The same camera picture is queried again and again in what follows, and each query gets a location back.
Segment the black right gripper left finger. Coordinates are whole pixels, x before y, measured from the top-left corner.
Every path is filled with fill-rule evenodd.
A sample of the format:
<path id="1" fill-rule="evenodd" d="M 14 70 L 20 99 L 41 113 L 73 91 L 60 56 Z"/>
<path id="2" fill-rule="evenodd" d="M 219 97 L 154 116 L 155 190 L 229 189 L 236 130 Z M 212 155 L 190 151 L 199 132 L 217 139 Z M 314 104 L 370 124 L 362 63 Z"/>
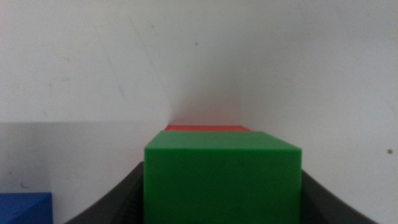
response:
<path id="1" fill-rule="evenodd" d="M 68 224 L 142 224 L 144 163 Z"/>

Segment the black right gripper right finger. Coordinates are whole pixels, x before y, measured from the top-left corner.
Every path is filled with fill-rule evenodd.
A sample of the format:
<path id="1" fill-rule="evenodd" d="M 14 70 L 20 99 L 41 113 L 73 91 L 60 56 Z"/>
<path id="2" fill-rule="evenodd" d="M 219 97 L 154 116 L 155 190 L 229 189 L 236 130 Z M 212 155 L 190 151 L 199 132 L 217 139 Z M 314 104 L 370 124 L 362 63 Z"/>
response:
<path id="1" fill-rule="evenodd" d="M 304 170 L 300 205 L 301 224 L 376 224 L 332 194 Z"/>

